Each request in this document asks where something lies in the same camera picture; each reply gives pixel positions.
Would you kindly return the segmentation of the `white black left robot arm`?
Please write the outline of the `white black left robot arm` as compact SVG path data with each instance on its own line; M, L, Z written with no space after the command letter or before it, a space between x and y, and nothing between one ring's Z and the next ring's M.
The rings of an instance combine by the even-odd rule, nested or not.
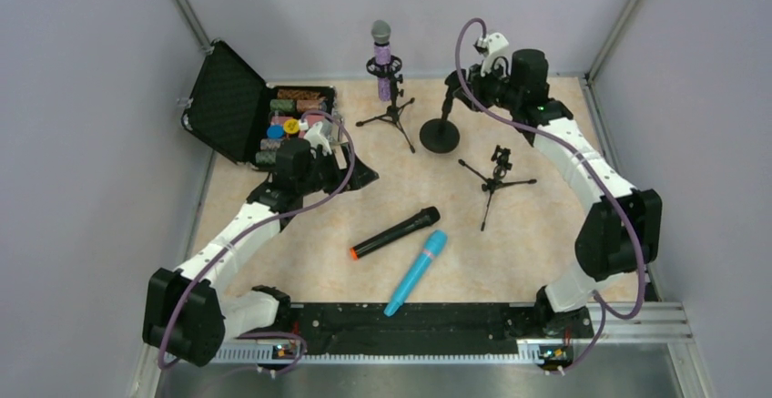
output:
M159 368L179 361L205 366L223 343L273 325L287 299L283 292L258 286L235 299L225 298L241 267L294 217L309 210L304 203L309 195L323 192L330 201L378 179L359 160L350 139L340 144L346 158L346 165L340 166L330 131L348 132L333 116L315 115L319 122L313 125L300 121L303 136L281 142L273 170L217 236L176 268L160 268L150 277L141 338L157 348Z

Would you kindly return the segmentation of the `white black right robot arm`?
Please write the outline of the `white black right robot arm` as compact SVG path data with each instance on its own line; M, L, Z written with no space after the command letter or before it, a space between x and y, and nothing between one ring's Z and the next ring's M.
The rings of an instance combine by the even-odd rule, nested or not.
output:
M544 52L510 52L504 35L487 31L473 46L482 61L456 67L449 77L452 96L516 129L553 164L584 211L574 262L536 294L537 323L546 333L559 332L590 300L618 319L633 319L645 301L645 267L657 256L660 196L620 176L570 109L550 96Z

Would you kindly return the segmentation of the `purple glitter microphone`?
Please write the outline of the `purple glitter microphone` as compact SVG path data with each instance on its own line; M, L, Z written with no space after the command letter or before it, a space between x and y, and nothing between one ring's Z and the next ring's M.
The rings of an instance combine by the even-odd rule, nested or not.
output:
M380 74L390 68L391 64L391 27L384 20L376 20L371 26L371 36L374 44L374 64ZM391 99L391 86L387 77L378 78L379 99L388 102Z

